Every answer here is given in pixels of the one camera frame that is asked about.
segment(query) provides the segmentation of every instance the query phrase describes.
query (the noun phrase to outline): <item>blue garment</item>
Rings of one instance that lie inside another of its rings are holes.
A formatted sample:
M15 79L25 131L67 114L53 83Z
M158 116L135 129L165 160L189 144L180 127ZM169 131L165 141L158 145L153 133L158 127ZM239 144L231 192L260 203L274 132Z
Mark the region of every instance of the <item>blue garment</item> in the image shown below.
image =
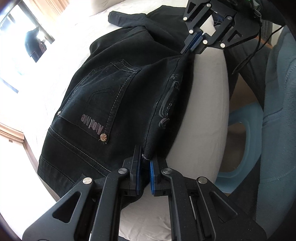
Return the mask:
M296 41L285 27L266 68L256 221L269 237L296 198Z

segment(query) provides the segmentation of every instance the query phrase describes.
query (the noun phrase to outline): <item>blue plastic chair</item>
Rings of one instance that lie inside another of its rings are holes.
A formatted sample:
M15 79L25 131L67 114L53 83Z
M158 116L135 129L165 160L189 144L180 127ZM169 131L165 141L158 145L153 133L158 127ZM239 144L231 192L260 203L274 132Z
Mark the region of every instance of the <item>blue plastic chair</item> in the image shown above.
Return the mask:
M229 114L228 126L242 123L246 128L244 156L232 172L219 172L215 185L224 193L232 193L252 170L261 155L263 111L258 103L246 105Z

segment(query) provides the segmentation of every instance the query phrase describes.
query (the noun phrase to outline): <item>curtain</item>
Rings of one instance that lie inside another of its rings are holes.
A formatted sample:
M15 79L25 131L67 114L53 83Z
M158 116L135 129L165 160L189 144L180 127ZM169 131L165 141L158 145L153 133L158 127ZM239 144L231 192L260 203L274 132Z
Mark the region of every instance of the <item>curtain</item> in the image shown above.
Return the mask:
M69 0L29 0L29 2L53 23L69 5Z

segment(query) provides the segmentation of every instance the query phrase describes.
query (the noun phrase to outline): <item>bed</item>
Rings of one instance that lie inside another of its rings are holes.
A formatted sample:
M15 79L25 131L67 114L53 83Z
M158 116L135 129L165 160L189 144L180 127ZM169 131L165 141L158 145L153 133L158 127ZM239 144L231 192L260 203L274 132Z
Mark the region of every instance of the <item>bed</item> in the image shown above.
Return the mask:
M60 23L60 35L36 63L35 71L25 76L25 87L20 91L22 130L37 160L71 78L89 56L90 44L119 28L108 23L109 12L149 13L161 5L186 7L186 4L187 0L125 0L95 15L81 17L78 22L76 19L73 24L67 22L67 27ZM213 34L211 17L202 29ZM215 181L225 148L228 103L223 52L208 48L195 58L192 92L167 157L169 167L190 178L206 176ZM180 160L187 160L186 165ZM170 240L167 197L153 197L150 187L146 187L140 200L122 210L119 235L132 241Z

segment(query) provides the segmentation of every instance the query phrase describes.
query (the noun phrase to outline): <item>person's leg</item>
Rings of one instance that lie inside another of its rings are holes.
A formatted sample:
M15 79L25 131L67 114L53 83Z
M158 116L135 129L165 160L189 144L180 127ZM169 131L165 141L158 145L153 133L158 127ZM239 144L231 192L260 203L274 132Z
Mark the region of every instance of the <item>person's leg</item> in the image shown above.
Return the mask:
M238 74L232 75L233 70L248 55L253 53L257 44L258 40L252 39L224 51L228 71L230 97L232 96L238 78ZM264 108L265 72L270 50L270 47L264 46L239 72L254 92L262 109Z

